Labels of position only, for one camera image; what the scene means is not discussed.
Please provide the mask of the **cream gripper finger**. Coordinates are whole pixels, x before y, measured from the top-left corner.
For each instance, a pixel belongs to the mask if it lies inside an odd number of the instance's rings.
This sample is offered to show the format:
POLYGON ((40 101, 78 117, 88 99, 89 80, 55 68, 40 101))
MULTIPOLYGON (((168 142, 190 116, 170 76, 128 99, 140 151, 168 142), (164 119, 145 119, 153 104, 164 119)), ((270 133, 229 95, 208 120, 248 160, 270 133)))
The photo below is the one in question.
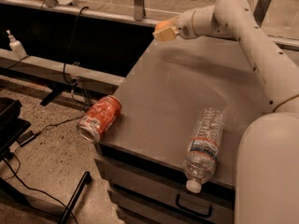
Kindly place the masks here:
POLYGON ((153 32, 153 36, 157 41, 175 40, 179 31, 175 27, 166 27, 153 32))

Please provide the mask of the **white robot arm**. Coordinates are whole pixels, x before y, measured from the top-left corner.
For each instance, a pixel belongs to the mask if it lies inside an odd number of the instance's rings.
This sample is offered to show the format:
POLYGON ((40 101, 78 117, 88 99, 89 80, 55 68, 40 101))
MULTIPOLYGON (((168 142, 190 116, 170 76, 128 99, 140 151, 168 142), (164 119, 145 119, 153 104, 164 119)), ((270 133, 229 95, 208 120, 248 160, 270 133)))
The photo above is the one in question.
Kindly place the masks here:
POLYGON ((239 43, 272 109, 240 141, 235 224, 299 224, 299 67, 263 32, 247 0, 187 10, 153 33, 160 41, 202 35, 239 43))

